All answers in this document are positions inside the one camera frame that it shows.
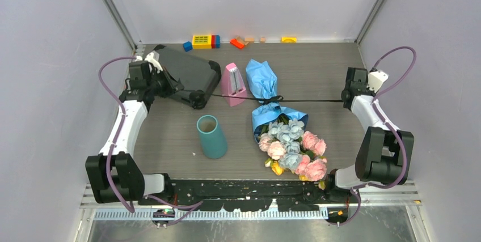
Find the aluminium frame rail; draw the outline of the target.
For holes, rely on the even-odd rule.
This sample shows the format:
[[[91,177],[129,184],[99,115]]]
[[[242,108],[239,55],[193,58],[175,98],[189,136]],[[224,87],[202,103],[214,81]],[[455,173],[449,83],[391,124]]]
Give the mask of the aluminium frame rail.
[[[352,215],[358,207],[422,204],[412,181],[390,189],[366,187],[357,196],[320,190],[294,180],[172,180],[167,192],[134,201],[133,213],[121,203],[97,203],[90,185],[81,200],[100,220],[283,220],[328,219]]]

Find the blue toy cube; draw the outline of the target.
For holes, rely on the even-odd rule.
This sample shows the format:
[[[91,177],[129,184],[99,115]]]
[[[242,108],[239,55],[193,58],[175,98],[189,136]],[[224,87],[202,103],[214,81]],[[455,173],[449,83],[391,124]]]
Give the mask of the blue toy cube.
[[[183,43],[183,49],[185,52],[189,52],[191,50],[193,50],[193,45],[190,41],[187,41],[185,43]]]

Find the teal vase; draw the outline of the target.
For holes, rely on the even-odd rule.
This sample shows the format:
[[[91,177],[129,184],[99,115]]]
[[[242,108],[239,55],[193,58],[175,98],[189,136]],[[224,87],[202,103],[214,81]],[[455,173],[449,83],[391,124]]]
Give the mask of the teal vase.
[[[201,116],[197,120],[196,128],[202,151],[206,157],[219,159],[227,153],[227,140],[220,123],[214,116]]]

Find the orange red toy block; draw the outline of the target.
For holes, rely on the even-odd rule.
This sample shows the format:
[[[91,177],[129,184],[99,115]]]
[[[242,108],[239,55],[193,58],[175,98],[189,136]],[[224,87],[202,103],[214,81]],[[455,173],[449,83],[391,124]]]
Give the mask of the orange red toy block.
[[[243,49],[245,47],[244,43],[240,42],[237,39],[231,39],[230,44],[238,49]]]

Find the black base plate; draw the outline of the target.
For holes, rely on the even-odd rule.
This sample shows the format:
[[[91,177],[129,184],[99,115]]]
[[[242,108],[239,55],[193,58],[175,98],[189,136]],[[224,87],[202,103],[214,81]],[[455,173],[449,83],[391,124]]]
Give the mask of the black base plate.
[[[346,189],[322,190],[315,182],[300,180],[170,180],[155,197],[168,203],[189,206],[201,203],[200,211],[266,211],[276,205],[279,211],[313,211],[316,205],[358,204]]]

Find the pink metronome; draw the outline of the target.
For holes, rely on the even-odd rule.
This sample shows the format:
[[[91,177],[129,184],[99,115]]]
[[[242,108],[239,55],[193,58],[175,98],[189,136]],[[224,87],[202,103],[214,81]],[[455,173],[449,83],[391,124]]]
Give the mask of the pink metronome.
[[[230,107],[239,105],[246,99],[247,88],[235,63],[225,66],[221,78],[221,95]]]

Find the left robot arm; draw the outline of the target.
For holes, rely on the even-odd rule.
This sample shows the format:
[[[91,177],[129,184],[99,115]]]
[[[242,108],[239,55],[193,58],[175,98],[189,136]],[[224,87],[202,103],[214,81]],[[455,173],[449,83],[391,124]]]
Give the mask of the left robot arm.
[[[144,175],[133,158],[142,123],[156,97],[170,97],[183,86],[153,57],[130,58],[128,77],[121,94],[115,94],[102,77],[102,86],[118,104],[112,131],[99,153],[86,159],[85,167],[97,203],[122,203],[133,211],[133,202],[149,195],[161,205],[173,200],[166,174]]]

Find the yellow arch toy block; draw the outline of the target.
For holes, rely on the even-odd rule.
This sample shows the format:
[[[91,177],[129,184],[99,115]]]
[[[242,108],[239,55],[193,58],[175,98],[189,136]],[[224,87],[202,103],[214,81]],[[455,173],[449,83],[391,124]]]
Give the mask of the yellow arch toy block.
[[[282,43],[296,43],[297,42],[297,38],[296,37],[292,37],[292,36],[283,36],[281,38],[281,42]]]

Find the red blue toy block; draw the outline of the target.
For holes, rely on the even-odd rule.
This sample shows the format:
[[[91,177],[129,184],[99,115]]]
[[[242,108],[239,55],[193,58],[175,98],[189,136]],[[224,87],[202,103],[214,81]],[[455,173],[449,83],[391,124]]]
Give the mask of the red blue toy block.
[[[221,45],[221,40],[219,35],[211,35],[211,48],[218,49]]]

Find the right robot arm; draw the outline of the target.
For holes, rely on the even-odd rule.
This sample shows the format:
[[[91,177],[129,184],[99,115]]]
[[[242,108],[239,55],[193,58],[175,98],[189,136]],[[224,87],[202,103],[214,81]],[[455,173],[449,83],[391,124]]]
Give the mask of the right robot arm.
[[[330,202],[339,202],[351,196],[351,189],[374,186],[387,189],[403,185],[414,147],[414,135],[400,130],[389,120],[375,99],[375,88],[369,81],[386,80],[380,70],[350,67],[345,87],[341,92],[343,107],[359,120],[365,132],[355,163],[347,168],[335,169],[326,178],[324,196]]]

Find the black ribbon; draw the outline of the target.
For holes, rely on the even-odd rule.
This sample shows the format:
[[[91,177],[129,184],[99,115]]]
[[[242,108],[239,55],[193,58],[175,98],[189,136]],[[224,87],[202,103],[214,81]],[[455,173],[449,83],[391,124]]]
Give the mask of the black ribbon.
[[[343,101],[340,99],[336,100],[286,100],[283,96],[277,95],[274,97],[271,97],[269,99],[264,99],[264,98],[256,98],[256,97],[238,97],[238,96],[229,96],[229,95],[218,95],[218,94],[211,94],[211,96],[216,96],[216,97],[223,97],[223,98],[233,98],[233,99],[244,99],[244,100],[253,100],[253,101],[258,101],[262,105],[267,105],[269,103],[342,103]]]

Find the grey black case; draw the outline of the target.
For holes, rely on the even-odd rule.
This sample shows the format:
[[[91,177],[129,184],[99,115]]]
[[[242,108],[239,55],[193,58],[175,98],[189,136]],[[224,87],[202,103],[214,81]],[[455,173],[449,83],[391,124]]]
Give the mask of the grey black case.
[[[203,109],[221,80],[220,65],[162,44],[153,51],[159,54],[161,65],[184,87],[170,98],[193,109]]]

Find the blue flower bouquet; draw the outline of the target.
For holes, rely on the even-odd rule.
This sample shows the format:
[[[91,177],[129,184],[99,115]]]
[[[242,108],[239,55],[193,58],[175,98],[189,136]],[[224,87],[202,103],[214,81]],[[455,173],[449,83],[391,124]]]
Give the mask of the blue flower bouquet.
[[[246,67],[249,89],[256,98],[269,99],[277,93],[277,76],[268,62],[250,60]],[[276,175],[292,173],[301,181],[326,188],[327,145],[324,139],[306,130],[308,115],[280,103],[260,104],[252,111],[252,127],[259,149],[268,158],[265,166]]]

